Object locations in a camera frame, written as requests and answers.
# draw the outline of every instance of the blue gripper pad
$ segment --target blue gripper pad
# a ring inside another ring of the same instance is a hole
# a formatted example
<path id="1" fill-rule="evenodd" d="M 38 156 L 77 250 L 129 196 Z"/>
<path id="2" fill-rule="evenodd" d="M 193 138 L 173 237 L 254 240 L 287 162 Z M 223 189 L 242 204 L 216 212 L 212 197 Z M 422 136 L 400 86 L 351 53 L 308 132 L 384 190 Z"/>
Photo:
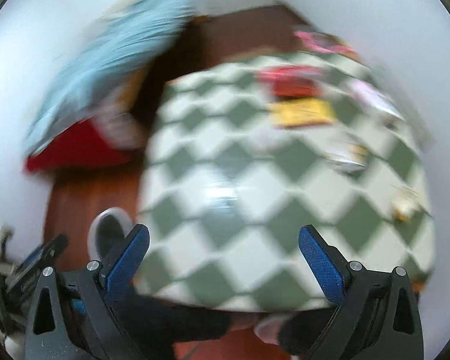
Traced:
<path id="1" fill-rule="evenodd" d="M 345 297 L 342 275 L 306 226 L 300 230 L 298 246 L 327 300 L 341 305 Z"/>
<path id="2" fill-rule="evenodd" d="M 136 226 L 141 227 L 106 278 L 106 293 L 103 300 L 109 306 L 124 295 L 150 246 L 148 228 L 144 225 Z"/>

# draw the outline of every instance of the light blue cloth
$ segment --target light blue cloth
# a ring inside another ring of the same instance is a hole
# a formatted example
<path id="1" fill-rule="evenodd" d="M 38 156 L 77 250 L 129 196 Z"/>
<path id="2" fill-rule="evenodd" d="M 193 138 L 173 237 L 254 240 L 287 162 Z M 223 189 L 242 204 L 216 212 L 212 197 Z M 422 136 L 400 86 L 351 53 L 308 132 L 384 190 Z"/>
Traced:
<path id="1" fill-rule="evenodd" d="M 38 154 L 57 135 L 87 119 L 126 74 L 170 47 L 194 13 L 193 0 L 141 0 L 110 20 L 55 77 L 25 138 L 25 154 Z"/>

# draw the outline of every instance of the package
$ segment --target package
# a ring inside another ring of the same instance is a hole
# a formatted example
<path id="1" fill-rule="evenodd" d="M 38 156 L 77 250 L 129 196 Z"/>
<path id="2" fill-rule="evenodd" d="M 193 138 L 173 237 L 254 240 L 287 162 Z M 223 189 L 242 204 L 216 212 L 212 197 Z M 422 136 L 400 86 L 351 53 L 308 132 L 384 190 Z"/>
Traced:
<path id="1" fill-rule="evenodd" d="M 404 118 L 391 99 L 375 89 L 371 84 L 359 79 L 349 79 L 345 83 L 349 96 L 367 113 L 387 127 L 393 127 Z"/>
<path id="2" fill-rule="evenodd" d="M 337 120 L 332 105 L 316 98 L 282 100 L 269 104 L 271 121 L 282 128 L 331 124 Z"/>
<path id="3" fill-rule="evenodd" d="M 304 51 L 324 54 L 341 54 L 354 60 L 360 60 L 354 49 L 346 45 L 340 38 L 321 32 L 297 30 L 294 35 L 301 40 Z"/>
<path id="4" fill-rule="evenodd" d="M 330 145 L 325 158 L 334 168 L 344 173 L 354 173 L 367 166 L 368 150 L 353 136 L 337 139 Z"/>
<path id="5" fill-rule="evenodd" d="M 323 72 L 312 66 L 281 66 L 260 71 L 257 79 L 278 97 L 319 97 Z"/>

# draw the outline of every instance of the red cushion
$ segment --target red cushion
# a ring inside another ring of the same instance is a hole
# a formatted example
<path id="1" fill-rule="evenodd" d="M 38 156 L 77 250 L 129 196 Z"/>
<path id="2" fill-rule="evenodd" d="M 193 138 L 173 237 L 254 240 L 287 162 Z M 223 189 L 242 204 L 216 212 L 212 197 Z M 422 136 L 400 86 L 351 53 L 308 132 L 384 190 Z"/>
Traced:
<path id="1" fill-rule="evenodd" d="M 110 147 L 91 121 L 84 120 L 56 136 L 39 154 L 29 156 L 25 168 L 30 172 L 63 167 L 96 168 L 124 164 L 131 159 L 130 151 Z"/>

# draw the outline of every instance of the shoe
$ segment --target shoe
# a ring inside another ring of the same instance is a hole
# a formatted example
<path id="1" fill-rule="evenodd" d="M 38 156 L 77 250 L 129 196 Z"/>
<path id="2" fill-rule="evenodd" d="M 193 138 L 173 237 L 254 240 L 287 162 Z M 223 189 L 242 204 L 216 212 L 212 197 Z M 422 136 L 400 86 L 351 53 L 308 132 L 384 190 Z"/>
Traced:
<path id="1" fill-rule="evenodd" d="M 133 223 L 127 212 L 112 207 L 99 214 L 88 231 L 88 255 L 90 260 L 101 261 L 117 242 L 131 232 Z"/>
<path id="2" fill-rule="evenodd" d="M 256 325 L 253 333 L 265 344 L 278 345 L 278 332 L 285 321 L 293 317 L 293 315 L 293 313 L 272 314 Z"/>

